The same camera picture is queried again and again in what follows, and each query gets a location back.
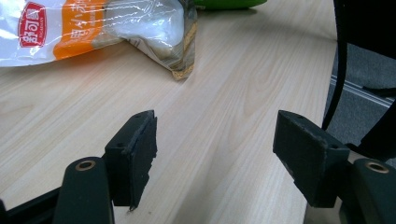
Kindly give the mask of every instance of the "wood grain surface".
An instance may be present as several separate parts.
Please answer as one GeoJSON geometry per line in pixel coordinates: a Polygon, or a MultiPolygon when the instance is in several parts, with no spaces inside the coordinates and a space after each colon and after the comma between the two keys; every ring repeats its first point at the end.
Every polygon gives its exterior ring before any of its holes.
{"type": "Polygon", "coordinates": [[[272,152],[279,109],[320,124],[336,35],[332,1],[269,0],[198,13],[184,81],[128,43],[0,68],[0,198],[7,209],[102,156],[133,114],[154,109],[158,154],[139,207],[116,223],[302,223],[306,202],[272,152]]]}

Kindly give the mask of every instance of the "red logo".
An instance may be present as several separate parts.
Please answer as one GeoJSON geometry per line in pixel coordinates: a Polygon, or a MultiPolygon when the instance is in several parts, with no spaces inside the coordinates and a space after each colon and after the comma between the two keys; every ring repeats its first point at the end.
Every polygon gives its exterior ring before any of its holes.
{"type": "Polygon", "coordinates": [[[46,9],[28,2],[21,14],[18,32],[21,47],[43,47],[47,35],[46,9]]]}

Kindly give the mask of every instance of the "gray floor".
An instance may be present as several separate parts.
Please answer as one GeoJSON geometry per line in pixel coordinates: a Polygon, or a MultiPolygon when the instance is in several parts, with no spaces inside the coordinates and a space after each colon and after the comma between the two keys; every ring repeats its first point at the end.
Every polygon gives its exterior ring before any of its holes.
{"type": "MultiPolygon", "coordinates": [[[[337,62],[336,56],[332,71],[335,75],[337,62]]],[[[346,80],[354,87],[358,85],[371,88],[395,88],[396,60],[349,45],[346,80]]],[[[327,106],[333,90],[334,85],[331,85],[327,106]]],[[[355,91],[344,89],[328,133],[342,143],[353,143],[358,146],[363,136],[387,111],[387,104],[391,104],[393,100],[376,100],[375,96],[374,98],[362,97],[355,91]]],[[[390,160],[387,163],[396,167],[396,160],[390,160]]],[[[337,207],[334,209],[316,209],[308,206],[304,223],[340,223],[339,205],[340,202],[337,201],[337,207]]]]}

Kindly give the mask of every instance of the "white and orange package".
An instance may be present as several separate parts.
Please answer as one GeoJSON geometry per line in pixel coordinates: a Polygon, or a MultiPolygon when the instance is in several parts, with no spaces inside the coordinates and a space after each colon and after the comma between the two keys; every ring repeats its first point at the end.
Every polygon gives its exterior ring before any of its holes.
{"type": "Polygon", "coordinates": [[[194,64],[192,0],[0,0],[0,66],[73,57],[127,40],[176,79],[194,64]]]}

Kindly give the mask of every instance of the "light wood tabletop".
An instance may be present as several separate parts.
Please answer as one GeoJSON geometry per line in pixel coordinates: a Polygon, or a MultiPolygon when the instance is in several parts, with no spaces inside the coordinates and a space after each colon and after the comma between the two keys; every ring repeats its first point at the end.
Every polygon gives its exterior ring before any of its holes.
{"type": "Polygon", "coordinates": [[[158,153],[139,207],[116,223],[302,223],[305,199],[272,152],[279,109],[323,118],[336,34],[332,1],[199,11],[195,67],[171,73],[129,43],[0,68],[0,198],[7,209],[102,156],[154,109],[158,153]]]}

